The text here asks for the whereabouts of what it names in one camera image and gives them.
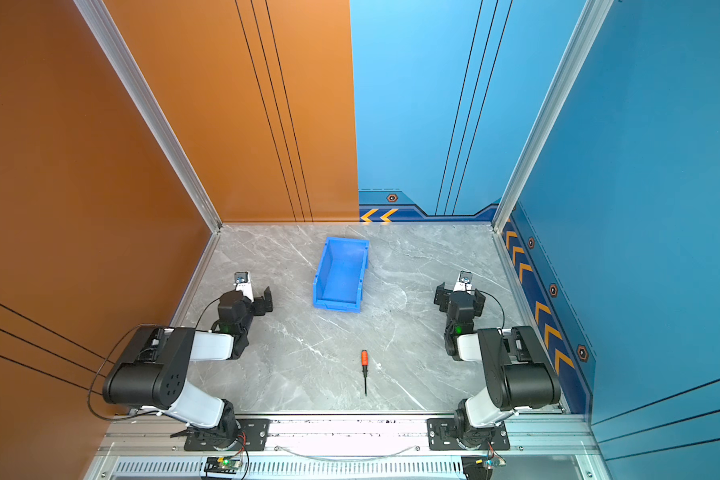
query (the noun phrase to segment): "metal corner post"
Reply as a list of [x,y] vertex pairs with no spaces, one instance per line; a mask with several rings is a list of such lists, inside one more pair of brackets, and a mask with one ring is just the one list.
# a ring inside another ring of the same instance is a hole
[[131,99],[133,99],[139,112],[141,112],[141,116],[152,131],[152,135],[154,135],[160,148],[163,149],[163,153],[168,158],[208,228],[212,232],[219,231],[222,222],[216,208],[214,208],[208,193],[200,182],[200,178],[197,177],[197,173],[192,168],[192,164],[181,147],[179,139],[157,103],[150,86],[144,79],[141,70],[139,70],[139,65],[136,64],[134,56],[125,44],[123,36],[120,35],[120,31],[117,29],[109,11],[107,11],[103,0],[74,0],[74,3],[77,5],[80,14],[83,15],[88,28],[96,37],[115,72],[117,72],[117,76],[120,77],[120,81],[123,82]]
[[518,202],[520,192],[523,191],[525,182],[528,181],[530,172],[536,165],[536,160],[552,131],[557,115],[560,114],[560,110],[568,98],[568,93],[576,82],[581,66],[584,64],[613,2],[614,0],[586,1],[574,33],[570,36],[565,53],[557,66],[557,72],[552,79],[547,96],[541,104],[534,126],[525,141],[518,163],[512,171],[504,195],[501,196],[501,202],[496,210],[494,220],[491,222],[494,231],[502,231],[512,209]]

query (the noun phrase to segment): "orange chevron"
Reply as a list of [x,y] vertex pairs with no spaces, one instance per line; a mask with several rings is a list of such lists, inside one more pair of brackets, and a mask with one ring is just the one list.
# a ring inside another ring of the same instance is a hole
[[560,374],[560,360],[563,360],[568,365],[570,365],[570,368],[576,369],[574,366],[574,362],[568,358],[568,356],[565,353],[562,353],[559,350],[554,351],[554,370],[557,372],[557,375]]
[[360,217],[360,220],[365,220],[366,222],[368,222],[370,224],[373,222],[373,220],[371,220],[368,217],[371,215],[374,215],[376,212],[378,212],[378,208],[371,208],[370,210],[368,210],[368,212],[365,215]]
[[560,332],[552,328],[549,323],[547,323],[547,325],[544,326],[544,344],[547,346],[547,349],[550,348],[550,333],[560,340],[563,339],[563,337],[560,336]]
[[394,212],[396,212],[396,211],[398,211],[398,209],[397,209],[397,208],[393,208],[392,210],[390,210],[390,211],[387,212],[386,214],[382,215],[382,220],[384,220],[384,221],[387,222],[388,224],[391,224],[391,223],[392,223],[392,220],[390,220],[389,217],[392,216],[392,214],[393,214]]
[[523,270],[534,271],[534,269],[530,268],[530,265],[520,262],[520,283],[523,283]]
[[509,237],[510,236],[517,237],[518,234],[516,234],[515,232],[507,232],[507,250],[509,250]]
[[517,259],[518,259],[518,253],[524,254],[525,250],[522,249],[522,247],[519,246],[513,246],[512,247],[512,265],[517,265]]
[[541,302],[536,302],[536,324],[539,324],[539,311],[547,312],[552,315],[550,308]]

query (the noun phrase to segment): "brown wall panel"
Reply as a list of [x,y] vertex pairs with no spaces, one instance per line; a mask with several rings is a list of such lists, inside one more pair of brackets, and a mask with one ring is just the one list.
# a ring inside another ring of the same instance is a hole
[[[170,320],[209,235],[74,3],[1,0],[0,302],[106,353],[133,325]],[[100,364],[3,308],[0,328]],[[93,376],[2,332],[0,354]],[[82,389],[0,359],[0,438],[31,452],[33,478],[79,476],[107,427]],[[0,478],[26,478],[4,469],[15,463],[0,442]]]
[[222,220],[357,219],[348,0],[106,6]]

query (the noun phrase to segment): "table surface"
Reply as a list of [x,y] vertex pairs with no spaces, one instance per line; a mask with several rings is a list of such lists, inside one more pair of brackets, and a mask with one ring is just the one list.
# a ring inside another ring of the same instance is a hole
[[[312,281],[327,236],[370,241],[360,313],[312,306]],[[254,296],[272,288],[274,311],[255,317],[239,360],[192,362],[188,379],[236,412],[448,412],[485,387],[482,365],[456,362],[443,345],[445,314],[434,289],[460,270],[496,296],[507,326],[524,324],[490,236],[479,224],[226,225],[183,326],[249,271]],[[216,306],[200,326],[217,320]],[[487,299],[476,328],[501,324]],[[368,396],[360,351],[367,350]]]

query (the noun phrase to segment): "blue wall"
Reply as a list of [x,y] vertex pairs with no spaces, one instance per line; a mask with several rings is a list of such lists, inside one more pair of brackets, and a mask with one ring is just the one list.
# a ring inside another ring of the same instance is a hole
[[352,0],[361,190],[401,190],[430,215],[496,202],[583,6]]
[[594,349],[612,473],[706,474],[720,441],[676,447],[720,438],[720,412],[682,421],[720,409],[694,389],[720,379],[720,2],[614,2],[520,205]]

